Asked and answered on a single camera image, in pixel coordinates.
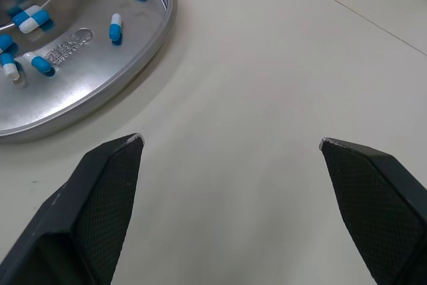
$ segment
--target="textured gripper pad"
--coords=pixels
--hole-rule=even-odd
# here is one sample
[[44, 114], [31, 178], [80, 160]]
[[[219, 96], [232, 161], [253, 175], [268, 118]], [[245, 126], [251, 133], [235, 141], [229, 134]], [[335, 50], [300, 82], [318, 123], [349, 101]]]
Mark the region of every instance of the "textured gripper pad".
[[362, 156], [322, 147], [344, 223], [379, 285], [392, 285], [423, 237], [423, 225], [392, 186]]

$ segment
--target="metal tray rim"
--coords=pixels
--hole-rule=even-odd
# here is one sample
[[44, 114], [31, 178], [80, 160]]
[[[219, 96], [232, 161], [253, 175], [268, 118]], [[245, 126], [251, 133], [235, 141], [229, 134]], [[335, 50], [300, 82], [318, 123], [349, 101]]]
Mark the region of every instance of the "metal tray rim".
[[106, 104], [136, 78], [157, 53], [175, 21], [176, 13], [177, 0], [167, 0], [165, 17], [160, 27], [150, 41], [124, 68], [102, 86], [70, 106], [28, 125], [0, 131], [0, 144], [14, 144], [35, 140], [55, 133], [76, 123]]

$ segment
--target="stainless steel tray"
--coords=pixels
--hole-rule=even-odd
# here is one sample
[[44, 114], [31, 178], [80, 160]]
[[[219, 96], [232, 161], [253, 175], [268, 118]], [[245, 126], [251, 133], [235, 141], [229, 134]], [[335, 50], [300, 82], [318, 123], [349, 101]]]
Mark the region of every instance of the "stainless steel tray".
[[[10, 14], [34, 4], [51, 22], [25, 35]], [[177, 0], [0, 0], [0, 34], [13, 37], [21, 74], [16, 83], [0, 75], [0, 143], [49, 135], [119, 93], [160, 48], [176, 6]], [[113, 13], [123, 18], [121, 44], [109, 39]], [[28, 51], [52, 61], [55, 75], [27, 63]]]

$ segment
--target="pill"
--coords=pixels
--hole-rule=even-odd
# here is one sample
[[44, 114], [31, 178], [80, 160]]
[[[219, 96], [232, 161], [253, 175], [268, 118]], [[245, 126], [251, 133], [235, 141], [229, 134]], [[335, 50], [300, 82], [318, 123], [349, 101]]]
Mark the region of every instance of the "pill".
[[37, 6], [37, 5], [31, 6], [30, 8], [18, 13], [16, 16], [13, 16], [12, 22], [19, 27], [20, 24], [22, 24], [32, 15], [38, 13], [40, 10], [41, 10], [40, 6]]
[[49, 19], [49, 13], [42, 9], [20, 24], [19, 30], [23, 33], [30, 33]]
[[15, 65], [15, 60], [13, 60], [13, 56], [10, 53], [2, 53], [0, 55], [0, 62], [8, 80], [15, 81], [19, 79], [19, 73]]
[[3, 53], [13, 43], [9, 35], [0, 35], [0, 53]]
[[121, 35], [121, 16], [115, 13], [111, 18], [111, 25], [109, 26], [109, 38], [113, 41], [120, 39]]
[[31, 65], [36, 67], [41, 73], [47, 73], [51, 71], [52, 65], [42, 56], [30, 51], [24, 54], [24, 59], [27, 60]]

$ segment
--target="capsule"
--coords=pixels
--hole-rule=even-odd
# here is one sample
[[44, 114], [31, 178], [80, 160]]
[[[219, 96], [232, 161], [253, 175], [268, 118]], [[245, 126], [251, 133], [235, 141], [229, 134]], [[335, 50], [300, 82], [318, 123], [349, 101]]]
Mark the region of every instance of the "capsule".
[[2, 53], [0, 55], [0, 62], [8, 80], [15, 81], [19, 79], [19, 72], [16, 68], [15, 60], [13, 60], [13, 56], [10, 53]]
[[49, 13], [46, 10], [42, 9], [36, 12], [27, 20], [25, 20], [22, 24], [20, 24], [19, 30], [22, 31], [23, 33], [30, 33], [37, 27], [40, 27], [49, 19], [50, 19]]
[[16, 16], [13, 16], [12, 22], [19, 27], [24, 21], [30, 18], [32, 15], [38, 13], [41, 10], [40, 6], [34, 5], [30, 8], [18, 13]]
[[48, 73], [52, 69], [50, 62], [32, 51], [25, 53], [23, 57], [41, 73]]
[[9, 35], [0, 35], [0, 53], [3, 53], [13, 43]]
[[111, 18], [111, 25], [109, 26], [109, 38], [113, 41], [120, 39], [121, 35], [121, 15], [115, 13]]

